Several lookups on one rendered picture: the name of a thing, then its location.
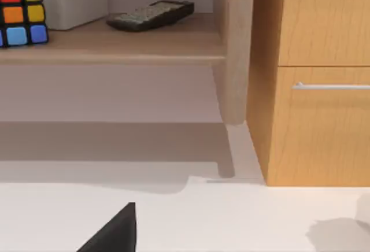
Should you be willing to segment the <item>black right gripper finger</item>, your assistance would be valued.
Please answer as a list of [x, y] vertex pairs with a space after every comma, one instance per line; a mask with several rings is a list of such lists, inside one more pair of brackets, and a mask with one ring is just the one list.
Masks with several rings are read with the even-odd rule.
[[76, 252], [136, 252], [136, 203], [126, 204]]

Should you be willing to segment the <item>pale wooden open shelf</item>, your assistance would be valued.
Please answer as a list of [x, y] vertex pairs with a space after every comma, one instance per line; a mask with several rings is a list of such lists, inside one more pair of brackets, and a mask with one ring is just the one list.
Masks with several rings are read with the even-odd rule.
[[171, 27], [142, 33], [114, 32], [102, 21], [53, 31], [50, 43], [0, 51], [6, 65], [210, 65], [223, 121], [246, 118], [253, 0], [214, 0]]

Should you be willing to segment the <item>black calculator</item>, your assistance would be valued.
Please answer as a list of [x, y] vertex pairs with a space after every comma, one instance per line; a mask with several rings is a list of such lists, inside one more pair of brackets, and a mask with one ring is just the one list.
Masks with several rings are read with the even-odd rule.
[[176, 24], [195, 12], [195, 3], [160, 0], [132, 12], [111, 14], [106, 24], [125, 32], [145, 32]]

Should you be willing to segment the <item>wooden drawer front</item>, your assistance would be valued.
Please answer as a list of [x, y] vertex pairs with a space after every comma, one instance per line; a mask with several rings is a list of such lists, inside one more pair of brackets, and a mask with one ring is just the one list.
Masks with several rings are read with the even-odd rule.
[[370, 67], [280, 67], [270, 186], [370, 187], [370, 90], [293, 90], [303, 84], [370, 85]]

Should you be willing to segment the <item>white rectangular plant pot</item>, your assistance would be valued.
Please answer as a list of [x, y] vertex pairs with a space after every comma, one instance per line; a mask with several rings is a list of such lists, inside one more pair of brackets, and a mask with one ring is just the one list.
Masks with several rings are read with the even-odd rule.
[[67, 31], [106, 17], [108, 0], [43, 0], [49, 29]]

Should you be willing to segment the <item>wooden cupboard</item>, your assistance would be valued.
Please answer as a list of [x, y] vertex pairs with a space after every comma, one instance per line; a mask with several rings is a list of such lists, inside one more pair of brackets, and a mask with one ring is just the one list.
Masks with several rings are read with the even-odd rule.
[[254, 0], [246, 109], [268, 186], [370, 187], [370, 0]]

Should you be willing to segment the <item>colourful puzzle cube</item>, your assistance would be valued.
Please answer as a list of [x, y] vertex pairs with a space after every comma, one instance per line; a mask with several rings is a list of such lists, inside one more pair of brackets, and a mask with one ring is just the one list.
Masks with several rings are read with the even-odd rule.
[[0, 0], [0, 49], [48, 42], [43, 0]]

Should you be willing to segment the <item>wooden cupboard door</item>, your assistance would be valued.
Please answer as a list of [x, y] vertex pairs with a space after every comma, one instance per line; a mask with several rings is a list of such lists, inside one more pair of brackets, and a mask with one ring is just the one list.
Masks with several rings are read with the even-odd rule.
[[284, 0], [279, 64], [370, 66], [370, 0]]

